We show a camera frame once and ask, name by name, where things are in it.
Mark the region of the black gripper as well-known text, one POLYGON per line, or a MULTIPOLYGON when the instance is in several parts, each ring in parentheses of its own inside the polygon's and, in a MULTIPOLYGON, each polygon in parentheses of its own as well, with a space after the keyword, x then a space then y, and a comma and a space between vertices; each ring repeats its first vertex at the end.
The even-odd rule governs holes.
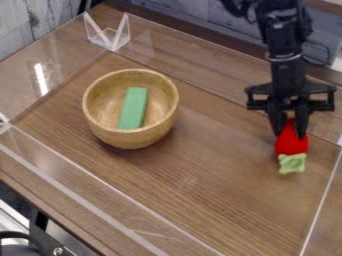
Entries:
POLYGON ((248 109, 268 112, 276 135, 281 134, 288 120, 285 111, 296 110, 296 131, 302 139, 309 126, 310 112, 336 109, 337 87, 306 78, 302 54, 289 58, 272 58, 272 81, 245 89, 248 109))

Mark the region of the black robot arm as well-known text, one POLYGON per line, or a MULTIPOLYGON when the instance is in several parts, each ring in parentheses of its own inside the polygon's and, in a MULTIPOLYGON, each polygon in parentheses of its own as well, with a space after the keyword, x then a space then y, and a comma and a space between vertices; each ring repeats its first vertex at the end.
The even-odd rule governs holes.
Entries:
POLYGON ((310 115, 334 111, 337 87, 306 78, 302 45, 313 33, 312 18, 304 0, 221 0, 237 18, 258 24, 272 81, 245 89, 248 109, 268 113, 273 132, 281 135, 288 112, 294 112, 294 132, 306 136, 310 115))

